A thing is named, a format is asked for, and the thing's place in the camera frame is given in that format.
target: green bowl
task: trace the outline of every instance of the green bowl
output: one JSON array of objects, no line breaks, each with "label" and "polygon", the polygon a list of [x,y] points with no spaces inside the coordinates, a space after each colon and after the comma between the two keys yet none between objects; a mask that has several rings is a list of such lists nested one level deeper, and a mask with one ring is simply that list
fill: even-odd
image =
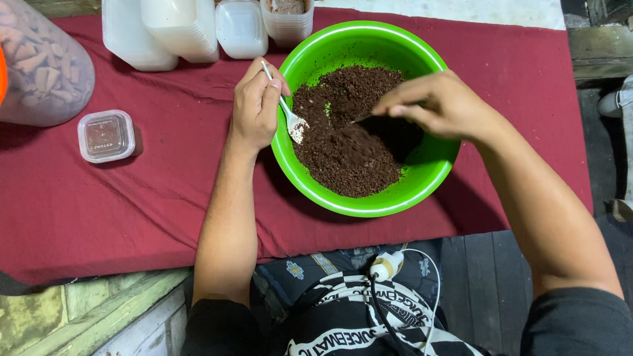
[{"label": "green bowl", "polygon": [[[351,65],[400,70],[405,79],[447,69],[442,58],[411,32],[382,22],[352,21],[308,37],[290,53],[279,70],[294,92],[301,84],[315,86],[320,76]],[[285,100],[292,108],[292,98]],[[323,187],[310,176],[294,154],[281,108],[277,115],[279,127],[272,148],[288,179],[315,203],[353,217],[390,215],[421,202],[446,178],[460,150],[459,141],[427,134],[407,157],[398,182],[364,198],[348,198]]]}]

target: fingernail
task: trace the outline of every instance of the fingernail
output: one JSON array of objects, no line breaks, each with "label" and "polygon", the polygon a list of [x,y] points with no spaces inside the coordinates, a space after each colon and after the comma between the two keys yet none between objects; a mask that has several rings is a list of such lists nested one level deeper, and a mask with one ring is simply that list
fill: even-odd
[{"label": "fingernail", "polygon": [[395,106],[392,106],[391,109],[389,109],[389,114],[391,116],[402,116],[402,114],[404,114],[405,111],[406,111],[405,106],[395,105]]},{"label": "fingernail", "polygon": [[270,81],[270,85],[276,87],[277,89],[281,89],[281,80],[273,78],[273,80]]}]

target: white cable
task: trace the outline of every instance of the white cable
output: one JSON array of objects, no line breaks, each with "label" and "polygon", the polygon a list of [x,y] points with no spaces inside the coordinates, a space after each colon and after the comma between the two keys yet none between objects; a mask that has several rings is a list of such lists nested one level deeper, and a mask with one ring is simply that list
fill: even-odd
[{"label": "white cable", "polygon": [[431,261],[431,263],[433,264],[433,268],[436,269],[436,274],[437,274],[437,298],[436,298],[436,303],[433,306],[433,314],[431,315],[431,329],[429,330],[429,334],[427,335],[427,342],[426,342],[426,344],[424,344],[424,348],[422,349],[422,353],[426,356],[426,354],[427,354],[427,347],[431,343],[431,335],[433,335],[433,329],[435,327],[435,312],[437,310],[437,305],[439,304],[439,292],[440,292],[440,287],[441,287],[442,283],[440,282],[439,269],[437,269],[437,266],[435,265],[435,262],[433,261],[433,258],[431,258],[426,253],[424,253],[424,252],[422,252],[420,250],[416,250],[414,248],[405,248],[403,250],[400,250],[400,252],[404,252],[404,251],[415,251],[417,253],[421,253],[422,255],[424,255],[425,257],[427,257]]}]

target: black cable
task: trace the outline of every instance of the black cable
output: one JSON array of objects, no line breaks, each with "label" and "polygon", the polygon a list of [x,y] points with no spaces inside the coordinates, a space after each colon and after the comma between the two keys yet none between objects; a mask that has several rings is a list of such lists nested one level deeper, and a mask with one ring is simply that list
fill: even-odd
[{"label": "black cable", "polygon": [[387,331],[389,332],[391,337],[394,339],[394,342],[396,343],[396,350],[398,351],[398,355],[399,356],[407,356],[408,354],[404,350],[404,346],[402,345],[402,341],[398,337],[398,334],[396,334],[396,331],[394,330],[394,328],[387,321],[387,317],[385,316],[385,313],[383,313],[382,307],[380,306],[380,302],[379,302],[378,298],[376,297],[376,277],[378,277],[378,274],[374,273],[373,276],[372,276],[372,284],[371,284],[373,306],[376,308],[376,311],[378,312],[378,315],[380,316],[380,320],[382,320],[382,322],[385,324],[385,327],[387,328]]}]

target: jar of broken pieces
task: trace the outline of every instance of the jar of broken pieces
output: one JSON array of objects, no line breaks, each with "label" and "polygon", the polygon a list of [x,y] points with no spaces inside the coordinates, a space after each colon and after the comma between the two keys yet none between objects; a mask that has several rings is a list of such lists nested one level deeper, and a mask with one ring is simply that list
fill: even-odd
[{"label": "jar of broken pieces", "polygon": [[94,89],[85,49],[22,0],[0,0],[0,121],[54,126],[76,116]]}]

